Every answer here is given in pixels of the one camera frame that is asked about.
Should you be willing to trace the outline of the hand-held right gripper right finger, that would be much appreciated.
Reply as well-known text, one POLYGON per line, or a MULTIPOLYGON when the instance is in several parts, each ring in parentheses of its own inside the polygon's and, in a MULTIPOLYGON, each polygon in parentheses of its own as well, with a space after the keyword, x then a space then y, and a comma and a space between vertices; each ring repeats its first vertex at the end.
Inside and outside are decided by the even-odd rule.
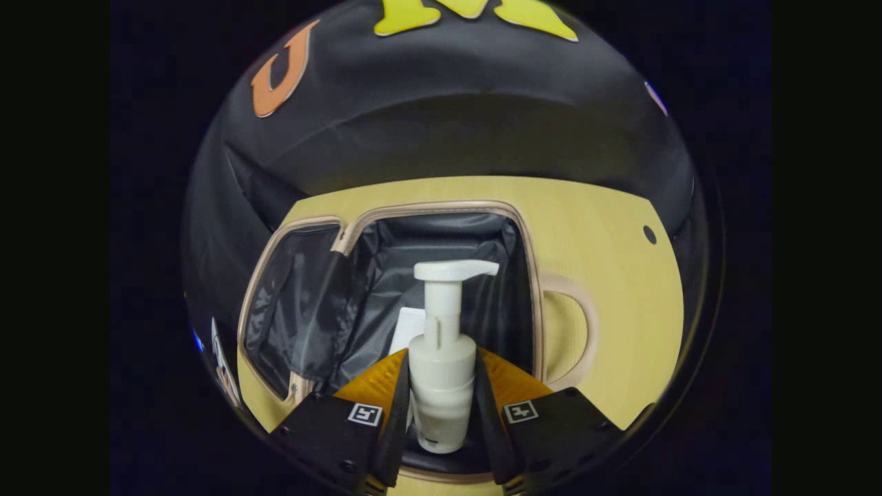
POLYGON ((489 470, 504 495, 540 495, 594 471, 624 439, 577 387, 554 391, 483 348, 473 392, 489 470))

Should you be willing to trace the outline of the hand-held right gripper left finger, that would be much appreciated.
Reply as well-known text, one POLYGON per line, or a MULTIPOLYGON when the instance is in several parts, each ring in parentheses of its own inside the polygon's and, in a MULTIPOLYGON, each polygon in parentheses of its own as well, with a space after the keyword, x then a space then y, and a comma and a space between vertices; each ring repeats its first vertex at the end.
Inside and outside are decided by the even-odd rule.
POLYGON ((409 351, 388 355, 333 395, 310 393, 273 432, 299 468, 340 495, 385 495, 407 443, 409 351))

